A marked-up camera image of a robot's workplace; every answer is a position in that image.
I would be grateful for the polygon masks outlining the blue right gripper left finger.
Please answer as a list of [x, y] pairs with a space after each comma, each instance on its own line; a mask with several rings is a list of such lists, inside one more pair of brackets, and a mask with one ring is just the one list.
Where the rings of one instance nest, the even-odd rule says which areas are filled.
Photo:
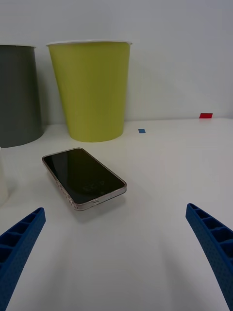
[[32, 248], [46, 222], [40, 207], [0, 236], [0, 310], [6, 310]]

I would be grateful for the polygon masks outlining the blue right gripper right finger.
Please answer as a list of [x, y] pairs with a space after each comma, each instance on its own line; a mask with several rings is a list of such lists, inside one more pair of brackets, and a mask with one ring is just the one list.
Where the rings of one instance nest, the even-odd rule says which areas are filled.
[[215, 274], [229, 310], [233, 310], [233, 231], [189, 203], [185, 217]]

